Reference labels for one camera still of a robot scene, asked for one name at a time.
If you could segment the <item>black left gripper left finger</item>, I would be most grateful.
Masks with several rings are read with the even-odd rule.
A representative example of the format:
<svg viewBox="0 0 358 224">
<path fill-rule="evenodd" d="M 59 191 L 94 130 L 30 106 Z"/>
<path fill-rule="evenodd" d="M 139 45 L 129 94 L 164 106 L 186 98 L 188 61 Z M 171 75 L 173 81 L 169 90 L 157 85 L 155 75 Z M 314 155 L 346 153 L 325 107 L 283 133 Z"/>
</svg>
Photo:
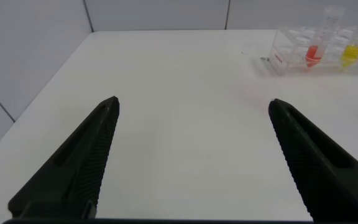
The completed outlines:
<svg viewBox="0 0 358 224">
<path fill-rule="evenodd" d="M 119 100 L 102 101 L 11 198 L 13 218 L 94 218 Z"/>
</svg>

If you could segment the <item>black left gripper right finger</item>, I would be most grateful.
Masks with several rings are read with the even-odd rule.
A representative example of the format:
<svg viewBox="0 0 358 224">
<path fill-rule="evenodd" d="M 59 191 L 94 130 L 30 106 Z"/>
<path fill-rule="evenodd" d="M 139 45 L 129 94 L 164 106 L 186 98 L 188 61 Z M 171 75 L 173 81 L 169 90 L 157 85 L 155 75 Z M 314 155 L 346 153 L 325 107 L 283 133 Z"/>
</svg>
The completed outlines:
<svg viewBox="0 0 358 224">
<path fill-rule="evenodd" d="M 291 104 L 268 114 L 291 176 L 316 222 L 358 222 L 358 161 Z"/>
</svg>

